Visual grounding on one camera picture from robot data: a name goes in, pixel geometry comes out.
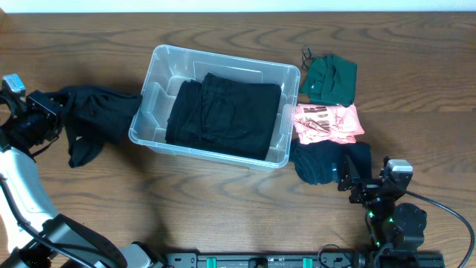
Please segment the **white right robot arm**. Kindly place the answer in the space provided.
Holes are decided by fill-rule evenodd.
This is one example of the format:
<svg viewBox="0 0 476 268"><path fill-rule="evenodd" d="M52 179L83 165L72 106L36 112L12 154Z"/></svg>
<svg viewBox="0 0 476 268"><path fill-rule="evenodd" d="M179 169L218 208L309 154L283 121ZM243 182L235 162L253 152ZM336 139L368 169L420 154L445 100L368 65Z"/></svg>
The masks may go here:
<svg viewBox="0 0 476 268"><path fill-rule="evenodd" d="M349 156L339 191L349 191L349 201L366 210L365 221L376 247L415 252L424 242L427 214L416 205L396 201L405 195L414 169L404 159L386 159L378 179L363 178Z"/></svg>

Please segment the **green garment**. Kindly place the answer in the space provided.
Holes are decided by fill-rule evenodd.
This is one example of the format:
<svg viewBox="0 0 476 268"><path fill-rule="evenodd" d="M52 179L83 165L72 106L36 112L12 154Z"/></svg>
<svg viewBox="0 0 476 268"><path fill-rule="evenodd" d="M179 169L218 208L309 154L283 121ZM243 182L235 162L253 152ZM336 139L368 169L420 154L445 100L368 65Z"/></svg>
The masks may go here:
<svg viewBox="0 0 476 268"><path fill-rule="evenodd" d="M301 68L307 71L299 92L310 103L325 106L354 104L356 98L357 64L336 54L313 56L309 48L302 49Z"/></svg>

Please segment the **black trousers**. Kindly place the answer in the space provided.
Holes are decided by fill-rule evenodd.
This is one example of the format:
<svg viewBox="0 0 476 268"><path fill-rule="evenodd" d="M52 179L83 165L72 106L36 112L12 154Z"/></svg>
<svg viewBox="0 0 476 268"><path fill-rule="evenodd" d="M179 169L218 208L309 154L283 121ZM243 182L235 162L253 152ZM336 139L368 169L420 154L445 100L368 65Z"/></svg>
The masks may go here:
<svg viewBox="0 0 476 268"><path fill-rule="evenodd" d="M281 88L206 74L181 84L165 141L182 147L264 160L271 144Z"/></svg>

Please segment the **black garment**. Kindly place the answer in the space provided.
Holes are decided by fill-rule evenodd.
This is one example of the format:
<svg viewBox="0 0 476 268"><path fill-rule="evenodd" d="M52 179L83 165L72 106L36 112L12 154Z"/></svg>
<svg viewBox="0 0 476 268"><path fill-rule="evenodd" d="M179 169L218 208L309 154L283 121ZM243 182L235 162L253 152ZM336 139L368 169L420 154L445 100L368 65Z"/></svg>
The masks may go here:
<svg viewBox="0 0 476 268"><path fill-rule="evenodd" d="M63 105L72 168L94 160L105 144L120 144L142 102L141 95L105 86L66 86L49 97Z"/></svg>

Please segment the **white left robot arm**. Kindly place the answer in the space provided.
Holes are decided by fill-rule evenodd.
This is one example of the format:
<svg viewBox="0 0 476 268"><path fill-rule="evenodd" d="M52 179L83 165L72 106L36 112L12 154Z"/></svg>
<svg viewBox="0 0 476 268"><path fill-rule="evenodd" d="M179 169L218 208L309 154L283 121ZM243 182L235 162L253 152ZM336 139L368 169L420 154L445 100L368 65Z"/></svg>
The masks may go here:
<svg viewBox="0 0 476 268"><path fill-rule="evenodd" d="M106 237L58 212L39 179L36 156L66 132L68 164L92 161L106 143L118 144L141 105L140 95L102 86L67 86L58 92L4 87L1 103L1 218L10 257L3 267L49 267L57 255L66 267L162 267L140 242L117 248ZM41 150L32 152L31 148Z"/></svg>

